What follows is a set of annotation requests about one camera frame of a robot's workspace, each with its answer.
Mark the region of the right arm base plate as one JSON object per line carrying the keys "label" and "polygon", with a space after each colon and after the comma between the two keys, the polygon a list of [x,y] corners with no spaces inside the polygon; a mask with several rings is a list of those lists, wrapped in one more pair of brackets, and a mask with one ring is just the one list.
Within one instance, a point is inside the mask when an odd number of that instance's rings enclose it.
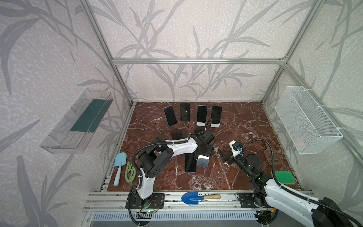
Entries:
{"label": "right arm base plate", "polygon": [[236,195],[241,208],[265,208],[266,202],[254,193],[237,193]]}

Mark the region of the dark phone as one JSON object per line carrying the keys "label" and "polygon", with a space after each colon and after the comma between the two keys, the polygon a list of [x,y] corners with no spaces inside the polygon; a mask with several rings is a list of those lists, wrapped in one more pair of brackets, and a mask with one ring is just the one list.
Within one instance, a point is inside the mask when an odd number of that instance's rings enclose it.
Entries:
{"label": "dark phone", "polygon": [[222,107],[213,106],[211,112],[211,124],[220,125],[221,115],[222,115]]}

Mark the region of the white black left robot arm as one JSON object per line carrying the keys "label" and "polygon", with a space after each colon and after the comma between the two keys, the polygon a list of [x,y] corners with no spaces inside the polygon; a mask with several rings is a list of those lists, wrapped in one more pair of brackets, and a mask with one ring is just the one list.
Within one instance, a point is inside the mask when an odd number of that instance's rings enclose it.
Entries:
{"label": "white black left robot arm", "polygon": [[214,148],[211,143],[215,136],[207,129],[189,134],[185,139],[164,140],[157,137],[150,144],[136,151],[132,158],[132,165],[139,174],[139,185],[136,194],[141,200],[151,198],[155,178],[162,173],[169,161],[183,154],[194,154],[196,165],[207,168],[213,156]]}

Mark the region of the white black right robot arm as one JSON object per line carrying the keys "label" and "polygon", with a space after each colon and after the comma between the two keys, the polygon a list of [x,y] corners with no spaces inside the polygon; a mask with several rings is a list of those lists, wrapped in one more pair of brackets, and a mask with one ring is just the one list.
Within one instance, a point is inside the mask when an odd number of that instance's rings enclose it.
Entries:
{"label": "white black right robot arm", "polygon": [[241,147],[232,148],[232,155],[220,152],[223,162],[236,164],[249,178],[253,188],[252,203],[256,207],[272,207],[284,212],[306,227],[350,227],[349,215],[325,197],[322,200],[282,185],[276,175],[263,172],[260,158],[243,155]]}

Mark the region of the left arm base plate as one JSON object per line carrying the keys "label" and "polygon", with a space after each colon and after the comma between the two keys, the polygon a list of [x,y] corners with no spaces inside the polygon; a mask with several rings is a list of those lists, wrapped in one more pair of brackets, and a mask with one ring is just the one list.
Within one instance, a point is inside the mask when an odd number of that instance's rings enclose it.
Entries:
{"label": "left arm base plate", "polygon": [[131,192],[126,201],[127,209],[162,209],[164,207],[165,194],[153,193],[146,199],[141,199],[138,193]]}

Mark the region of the purple-edged phone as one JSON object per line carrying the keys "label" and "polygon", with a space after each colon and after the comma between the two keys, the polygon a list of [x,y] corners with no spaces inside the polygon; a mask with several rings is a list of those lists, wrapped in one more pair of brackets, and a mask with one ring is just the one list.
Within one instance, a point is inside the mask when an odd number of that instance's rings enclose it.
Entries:
{"label": "purple-edged phone", "polygon": [[186,173],[195,173],[196,169],[196,157],[194,153],[186,153],[185,154],[185,172]]}

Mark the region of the blue-edged phone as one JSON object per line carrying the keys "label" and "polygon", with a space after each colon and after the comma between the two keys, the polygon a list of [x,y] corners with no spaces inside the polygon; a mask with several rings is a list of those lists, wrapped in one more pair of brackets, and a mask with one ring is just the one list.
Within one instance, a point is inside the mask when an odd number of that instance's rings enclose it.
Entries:
{"label": "blue-edged phone", "polygon": [[211,157],[213,156],[213,147],[211,146],[205,146],[201,147],[199,150],[199,155],[197,158],[196,165],[202,168],[207,168],[209,165],[209,161]]}

